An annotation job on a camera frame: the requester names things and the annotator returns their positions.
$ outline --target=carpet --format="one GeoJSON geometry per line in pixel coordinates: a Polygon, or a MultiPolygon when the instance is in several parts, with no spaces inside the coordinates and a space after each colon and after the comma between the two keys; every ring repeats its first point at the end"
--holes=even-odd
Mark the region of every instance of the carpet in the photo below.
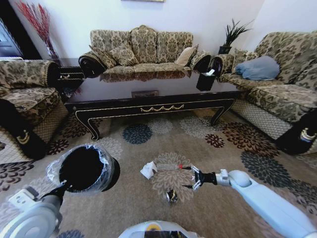
{"type": "Polygon", "coordinates": [[[290,156],[260,131],[228,112],[210,126],[212,110],[139,117],[97,119],[101,139],[70,115],[40,161],[0,165],[0,229],[19,211],[7,201],[28,185],[40,196],[54,188],[46,167],[69,149],[85,143],[106,148],[121,167],[117,184],[93,195],[66,192],[58,238],[115,238],[127,227],[148,220],[176,222],[209,237],[280,237],[230,187],[204,184],[193,192],[189,171],[160,171],[147,180],[147,162],[195,165],[204,173],[242,170],[306,213],[317,225],[317,158],[290,156]],[[172,187],[178,201],[164,193],[172,187]]]}

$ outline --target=white wall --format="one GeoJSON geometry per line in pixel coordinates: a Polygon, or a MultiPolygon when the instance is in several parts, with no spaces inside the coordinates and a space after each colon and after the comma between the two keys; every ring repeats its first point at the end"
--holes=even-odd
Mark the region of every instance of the white wall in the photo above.
{"type": "MultiPolygon", "coordinates": [[[[51,37],[61,58],[74,58],[89,51],[93,29],[131,30],[141,24],[158,31],[189,31],[201,50],[216,54],[225,40],[231,18],[242,23],[256,18],[264,0],[24,0],[40,3],[51,15],[51,37]]],[[[42,57],[47,50],[26,18],[9,0],[42,57]]],[[[242,47],[248,33],[233,46],[242,47]]]]}
{"type": "Polygon", "coordinates": [[[265,0],[244,48],[253,51],[269,32],[317,30],[317,0],[265,0]]]}

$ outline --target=trash bin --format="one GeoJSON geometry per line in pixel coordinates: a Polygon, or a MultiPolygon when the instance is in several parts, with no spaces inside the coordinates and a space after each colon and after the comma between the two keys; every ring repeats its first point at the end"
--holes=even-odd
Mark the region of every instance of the trash bin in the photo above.
{"type": "Polygon", "coordinates": [[[58,186],[67,184],[67,191],[98,193],[114,186],[120,166],[105,148],[84,144],[77,146],[47,167],[49,179],[58,186]]]}

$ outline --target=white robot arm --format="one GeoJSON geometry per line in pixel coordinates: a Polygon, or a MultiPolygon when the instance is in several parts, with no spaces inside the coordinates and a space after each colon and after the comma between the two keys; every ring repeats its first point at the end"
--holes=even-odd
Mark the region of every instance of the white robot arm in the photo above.
{"type": "Polygon", "coordinates": [[[317,238],[317,228],[301,210],[268,187],[258,184],[246,172],[233,170],[228,173],[222,169],[219,174],[203,174],[195,166],[191,169],[196,182],[192,186],[193,190],[197,190],[204,182],[231,186],[281,235],[287,238],[317,238]]]}

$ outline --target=throw pillow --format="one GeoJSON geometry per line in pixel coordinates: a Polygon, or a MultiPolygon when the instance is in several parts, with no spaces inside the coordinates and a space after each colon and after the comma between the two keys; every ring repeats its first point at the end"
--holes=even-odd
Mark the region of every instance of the throw pillow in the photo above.
{"type": "Polygon", "coordinates": [[[270,56],[261,56],[238,64],[236,71],[249,80],[273,80],[279,74],[279,65],[270,56]]]}
{"type": "Polygon", "coordinates": [[[109,53],[119,65],[133,66],[139,63],[131,47],[127,43],[112,49],[109,53]]]}
{"type": "Polygon", "coordinates": [[[253,60],[257,57],[259,57],[259,55],[255,52],[242,51],[235,48],[231,72],[236,73],[236,66],[238,64],[243,63],[244,61],[247,61],[247,60],[253,60]]]}
{"type": "Polygon", "coordinates": [[[180,66],[187,66],[193,56],[196,54],[198,49],[198,45],[195,45],[194,47],[187,47],[183,50],[183,52],[180,54],[178,59],[174,62],[180,66]]]}
{"type": "Polygon", "coordinates": [[[101,60],[101,62],[107,68],[113,68],[116,66],[115,60],[106,51],[102,51],[100,48],[95,46],[89,46],[93,53],[101,60]]]}

